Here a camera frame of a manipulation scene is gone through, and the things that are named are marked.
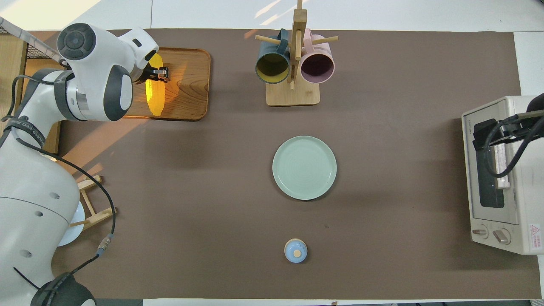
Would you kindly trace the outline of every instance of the pink mug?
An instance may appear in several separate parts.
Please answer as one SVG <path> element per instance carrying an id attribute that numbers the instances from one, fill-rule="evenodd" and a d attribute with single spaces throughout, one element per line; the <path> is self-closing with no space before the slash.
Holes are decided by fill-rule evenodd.
<path id="1" fill-rule="evenodd" d="M 322 38 L 324 37 L 321 35 L 312 35 L 309 28 L 304 32 L 300 74 L 306 81 L 314 84 L 327 81 L 335 73 L 335 62 L 332 60 L 329 43 L 312 45 L 312 40 Z"/>

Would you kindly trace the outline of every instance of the warning label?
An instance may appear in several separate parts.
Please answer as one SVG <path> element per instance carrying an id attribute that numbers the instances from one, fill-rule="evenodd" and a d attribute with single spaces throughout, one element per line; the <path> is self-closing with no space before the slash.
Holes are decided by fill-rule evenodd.
<path id="1" fill-rule="evenodd" d="M 531 233 L 531 250 L 542 249 L 540 224 L 529 224 L 529 232 Z"/>

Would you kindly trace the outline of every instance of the brown wooden cutting board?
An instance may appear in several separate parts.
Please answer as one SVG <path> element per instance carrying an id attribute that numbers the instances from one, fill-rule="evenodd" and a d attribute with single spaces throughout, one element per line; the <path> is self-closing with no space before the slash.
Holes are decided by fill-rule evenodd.
<path id="1" fill-rule="evenodd" d="M 165 104 L 160 116 L 153 116 L 147 105 L 145 83 L 134 86 L 134 101 L 125 118 L 162 120 L 202 119 L 208 111 L 211 59 L 201 49 L 160 48 L 163 63 L 170 70 L 165 86 Z"/>

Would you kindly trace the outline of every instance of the light green plate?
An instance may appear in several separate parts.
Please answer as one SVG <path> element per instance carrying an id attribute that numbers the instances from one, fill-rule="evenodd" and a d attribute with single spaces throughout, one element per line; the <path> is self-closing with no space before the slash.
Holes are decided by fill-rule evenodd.
<path id="1" fill-rule="evenodd" d="M 272 162 L 274 180 L 288 196 L 311 200 L 323 195 L 336 178 L 336 158 L 329 146 L 311 136 L 284 142 Z"/>

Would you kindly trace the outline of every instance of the white plate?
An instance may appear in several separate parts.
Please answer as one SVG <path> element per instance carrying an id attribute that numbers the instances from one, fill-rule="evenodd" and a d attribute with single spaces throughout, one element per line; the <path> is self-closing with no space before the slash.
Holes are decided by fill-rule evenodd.
<path id="1" fill-rule="evenodd" d="M 284 142 L 274 155 L 272 173 L 288 196 L 311 200 L 323 195 L 336 178 L 336 158 L 329 146 L 311 136 Z"/>
<path id="2" fill-rule="evenodd" d="M 83 211 L 83 205 L 81 205 L 81 202 L 77 205 L 76 212 L 73 214 L 72 221 L 70 221 L 70 224 L 81 222 L 85 220 L 85 211 Z M 83 224 L 77 225 L 75 227 L 68 227 L 66 232 L 64 233 L 63 238 L 59 242 L 59 246 L 65 246 L 68 243 L 74 241 L 79 234 L 83 231 Z"/>

